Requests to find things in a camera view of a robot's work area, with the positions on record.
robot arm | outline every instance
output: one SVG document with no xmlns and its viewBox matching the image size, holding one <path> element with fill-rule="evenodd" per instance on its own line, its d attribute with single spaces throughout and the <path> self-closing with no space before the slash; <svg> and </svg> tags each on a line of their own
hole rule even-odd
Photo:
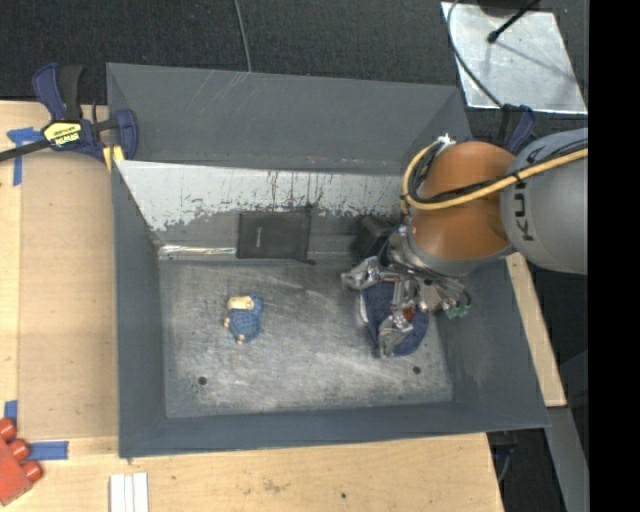
<svg viewBox="0 0 640 512">
<path fill-rule="evenodd" d="M 382 250 L 343 274 L 365 290 L 393 284 L 380 354 L 411 331 L 402 312 L 463 316 L 460 278 L 515 251 L 536 265 L 587 273 L 588 132 L 541 138 L 517 155 L 483 142 L 440 137 L 418 153 L 402 182 L 404 217 Z"/>
</svg>

red toy block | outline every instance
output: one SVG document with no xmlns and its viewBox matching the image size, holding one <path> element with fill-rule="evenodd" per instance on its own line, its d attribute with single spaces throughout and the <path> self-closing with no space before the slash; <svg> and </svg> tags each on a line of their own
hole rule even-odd
<svg viewBox="0 0 640 512">
<path fill-rule="evenodd" d="M 42 467 L 29 456 L 29 446 L 22 439 L 13 439 L 16 426 L 10 418 L 0 419 L 0 503 L 7 506 L 22 496 L 42 476 Z"/>
</svg>

yellow cable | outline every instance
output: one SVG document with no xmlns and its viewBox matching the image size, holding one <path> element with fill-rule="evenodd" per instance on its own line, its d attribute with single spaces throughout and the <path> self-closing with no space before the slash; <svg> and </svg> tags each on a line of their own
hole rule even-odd
<svg viewBox="0 0 640 512">
<path fill-rule="evenodd" d="M 481 188 L 479 190 L 475 190 L 473 192 L 470 192 L 468 194 L 459 196 L 459 197 L 454 197 L 452 199 L 447 199 L 447 200 L 443 200 L 443 201 L 438 201 L 437 203 L 419 203 L 417 201 L 415 201 L 410 195 L 409 195 L 409 176 L 411 175 L 411 173 L 413 172 L 413 168 L 416 166 L 416 164 L 420 161 L 420 159 L 424 156 L 424 154 L 429 150 L 429 148 L 431 146 L 426 147 L 425 149 L 423 149 L 422 151 L 420 151 L 420 153 L 418 153 L 413 160 L 411 160 L 411 163 L 409 164 L 409 166 L 407 167 L 407 170 L 404 174 L 404 179 L 402 180 L 402 195 L 403 195 L 403 202 L 402 202 L 402 211 L 405 214 L 408 214 L 408 210 L 407 210 L 407 206 L 406 203 L 409 203 L 411 206 L 413 206 L 414 208 L 417 208 L 418 210 L 439 210 L 442 208 L 450 208 L 451 206 L 458 206 L 464 203 L 468 203 L 469 201 L 473 201 L 474 199 L 479 199 L 481 197 L 485 197 L 488 196 L 489 194 L 493 194 L 494 192 L 497 192 L 498 190 L 502 190 L 504 188 L 507 188 L 510 185 L 513 185 L 514 183 L 517 183 L 520 180 L 526 179 L 526 178 L 530 178 L 531 176 L 534 176 L 536 174 L 540 174 L 541 172 L 544 171 L 548 171 L 549 169 L 553 168 L 553 167 L 558 167 L 560 165 L 564 165 L 567 164 L 569 162 L 573 162 L 574 160 L 579 160 L 581 158 L 585 158 L 589 153 L 588 153 L 588 149 L 584 148 L 584 149 L 580 149 L 578 151 L 574 151 L 572 153 L 569 153 L 567 155 L 563 155 L 563 156 L 559 156 L 558 158 L 554 158 L 553 160 L 549 160 L 547 162 L 543 162 L 540 163 L 538 165 L 534 165 L 532 167 L 529 167 L 527 169 L 524 169 L 522 171 L 518 171 L 515 174 L 517 175 L 508 175 L 505 176 L 504 178 L 500 179 L 499 181 L 492 183 L 491 185 L 487 185 L 484 188 Z"/>
</svg>

wooden board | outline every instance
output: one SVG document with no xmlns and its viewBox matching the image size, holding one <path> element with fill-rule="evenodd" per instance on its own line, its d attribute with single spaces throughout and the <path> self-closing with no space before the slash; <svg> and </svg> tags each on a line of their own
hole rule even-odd
<svg viewBox="0 0 640 512">
<path fill-rule="evenodd" d="M 22 118 L 5 115 L 19 111 Z M 2 126 L 49 120 L 2 105 Z M 101 107 L 99 115 L 106 114 Z M 113 220 L 106 167 L 75 153 L 23 157 L 18 420 L 30 440 L 113 435 L 117 385 Z"/>
<path fill-rule="evenodd" d="M 47 121 L 37 103 L 0 102 L 0 149 L 11 147 L 7 130 Z M 12 510 L 106 511 L 109 476 L 139 471 L 153 512 L 503 510 L 484 434 L 120 460 L 108 175 L 49 151 L 26 157 L 24 173 L 13 187 L 13 163 L 0 164 L 0 400 L 16 398 L 19 379 L 20 435 L 71 444 Z M 528 269 L 512 257 L 510 270 L 519 307 L 533 308 L 523 319 L 545 399 L 561 405 Z"/>
<path fill-rule="evenodd" d="M 520 308 L 522 324 L 531 349 L 533 363 L 536 366 L 544 402 L 547 407 L 565 406 L 567 398 L 527 262 L 520 253 L 515 253 L 507 258 L 507 268 Z"/>
<path fill-rule="evenodd" d="M 107 511 L 113 473 L 148 473 L 151 512 L 502 511 L 482 434 L 363 445 L 118 459 L 115 438 L 71 441 L 71 459 L 12 511 Z"/>
</svg>

gray bin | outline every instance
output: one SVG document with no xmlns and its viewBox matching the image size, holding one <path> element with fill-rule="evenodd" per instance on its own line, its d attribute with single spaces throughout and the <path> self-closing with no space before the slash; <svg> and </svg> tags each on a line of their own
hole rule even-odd
<svg viewBox="0 0 640 512">
<path fill-rule="evenodd" d="M 112 64 L 136 160 L 112 172 L 122 457 L 542 427 L 544 401 L 504 262 L 474 306 L 434 315 L 416 353 L 374 356 L 339 274 L 365 215 L 397 218 L 406 163 L 469 136 L 453 87 Z M 309 262 L 239 259 L 247 212 L 298 233 Z M 238 346 L 226 300 L 258 294 Z"/>
</svg>

